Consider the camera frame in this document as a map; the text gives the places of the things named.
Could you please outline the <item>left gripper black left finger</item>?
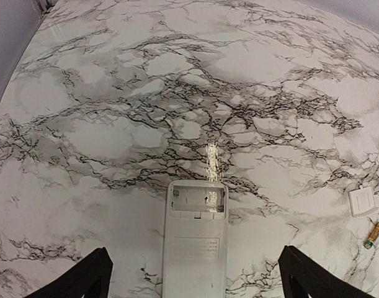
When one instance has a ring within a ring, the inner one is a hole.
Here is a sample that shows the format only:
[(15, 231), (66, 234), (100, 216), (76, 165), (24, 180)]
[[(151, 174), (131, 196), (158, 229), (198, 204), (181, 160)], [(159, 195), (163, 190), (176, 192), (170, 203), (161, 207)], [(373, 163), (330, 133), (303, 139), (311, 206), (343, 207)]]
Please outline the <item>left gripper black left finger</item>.
[(26, 298), (107, 298), (113, 262), (106, 248), (96, 248), (59, 278)]

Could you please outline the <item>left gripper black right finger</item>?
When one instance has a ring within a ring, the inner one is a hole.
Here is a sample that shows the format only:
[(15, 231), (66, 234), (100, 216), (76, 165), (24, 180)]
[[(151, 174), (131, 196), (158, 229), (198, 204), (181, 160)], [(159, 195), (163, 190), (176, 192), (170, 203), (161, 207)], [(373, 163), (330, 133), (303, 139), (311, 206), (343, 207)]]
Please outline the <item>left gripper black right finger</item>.
[(295, 246), (285, 246), (279, 257), (285, 297), (364, 297), (360, 289), (340, 280)]

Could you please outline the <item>battery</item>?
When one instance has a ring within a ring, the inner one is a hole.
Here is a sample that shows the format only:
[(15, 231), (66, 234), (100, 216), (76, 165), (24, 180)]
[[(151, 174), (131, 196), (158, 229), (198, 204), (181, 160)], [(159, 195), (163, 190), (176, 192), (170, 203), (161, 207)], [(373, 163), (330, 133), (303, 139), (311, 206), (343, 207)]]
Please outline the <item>battery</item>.
[(371, 249), (379, 237), (379, 222), (376, 223), (373, 230), (368, 235), (368, 238), (366, 239), (365, 243), (363, 244), (366, 249)]

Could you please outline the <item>white battery cover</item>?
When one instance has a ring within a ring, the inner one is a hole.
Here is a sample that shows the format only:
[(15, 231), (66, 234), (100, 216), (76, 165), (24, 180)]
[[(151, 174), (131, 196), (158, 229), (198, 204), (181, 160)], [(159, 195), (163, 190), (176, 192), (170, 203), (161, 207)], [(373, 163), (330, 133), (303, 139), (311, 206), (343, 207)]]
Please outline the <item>white battery cover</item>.
[(371, 186), (360, 186), (349, 192), (349, 204), (352, 216), (364, 218), (376, 214), (378, 206)]

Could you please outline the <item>white remote control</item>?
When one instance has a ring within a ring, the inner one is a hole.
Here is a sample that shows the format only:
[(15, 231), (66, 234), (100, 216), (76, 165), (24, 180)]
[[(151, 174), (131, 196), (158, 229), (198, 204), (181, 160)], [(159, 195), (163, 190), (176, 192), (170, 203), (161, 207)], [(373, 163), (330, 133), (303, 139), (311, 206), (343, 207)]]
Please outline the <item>white remote control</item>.
[(224, 297), (228, 188), (219, 182), (173, 181), (167, 189), (163, 297)]

